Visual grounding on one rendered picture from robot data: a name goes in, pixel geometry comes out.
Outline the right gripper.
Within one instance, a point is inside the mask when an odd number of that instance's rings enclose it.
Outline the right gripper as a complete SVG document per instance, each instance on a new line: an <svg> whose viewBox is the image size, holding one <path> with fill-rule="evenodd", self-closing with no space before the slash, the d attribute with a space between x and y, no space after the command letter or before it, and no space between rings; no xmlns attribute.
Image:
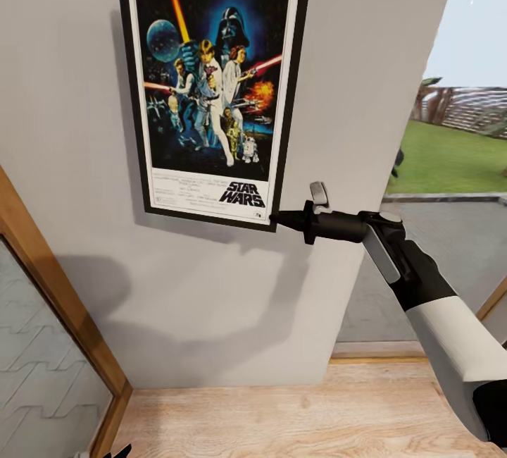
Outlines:
<svg viewBox="0 0 507 458"><path fill-rule="evenodd" d="M269 215L269 217L273 222L303 231L307 245L314 245L316 237L331 240L344 238L346 224L348 224L345 212L313 213L314 204L313 201L306 200L303 211L279 211L279 215Z"/></svg>

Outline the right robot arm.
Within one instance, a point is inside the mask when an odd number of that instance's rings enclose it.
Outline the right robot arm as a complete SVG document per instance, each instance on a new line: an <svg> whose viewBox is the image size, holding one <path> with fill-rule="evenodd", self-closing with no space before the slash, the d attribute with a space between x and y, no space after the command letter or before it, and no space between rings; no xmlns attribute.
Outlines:
<svg viewBox="0 0 507 458"><path fill-rule="evenodd" d="M273 222L316 237L363 243L393 289L442 392L465 427L507 455L507 351L467 308L414 240L388 212L333 211L324 182L310 184L304 210L279 211Z"/></svg>

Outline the poster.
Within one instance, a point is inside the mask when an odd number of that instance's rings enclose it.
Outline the poster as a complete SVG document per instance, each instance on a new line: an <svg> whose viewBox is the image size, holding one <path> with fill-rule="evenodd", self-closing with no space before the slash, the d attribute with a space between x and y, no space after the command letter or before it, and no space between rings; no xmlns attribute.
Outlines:
<svg viewBox="0 0 507 458"><path fill-rule="evenodd" d="M120 0L145 213L276 233L308 0Z"/></svg>

